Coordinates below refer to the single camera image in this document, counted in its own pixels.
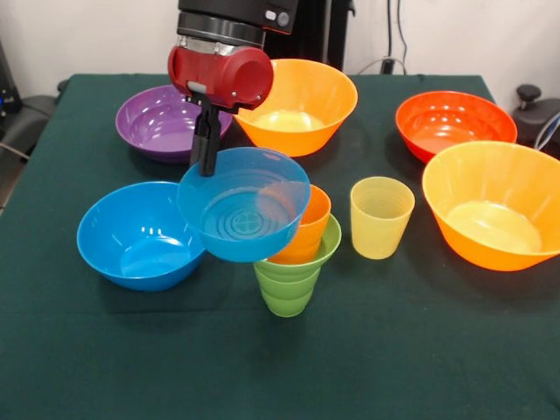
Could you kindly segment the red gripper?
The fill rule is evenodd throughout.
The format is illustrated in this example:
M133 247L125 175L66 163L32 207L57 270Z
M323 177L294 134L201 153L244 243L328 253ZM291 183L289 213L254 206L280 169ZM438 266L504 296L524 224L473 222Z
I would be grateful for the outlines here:
M181 93L203 94L224 109L257 108L270 93L274 78L268 55L251 46L236 47L227 55L175 46L168 58L168 74ZM214 175L220 135L219 110L202 104L189 161L190 166L199 163L202 176Z

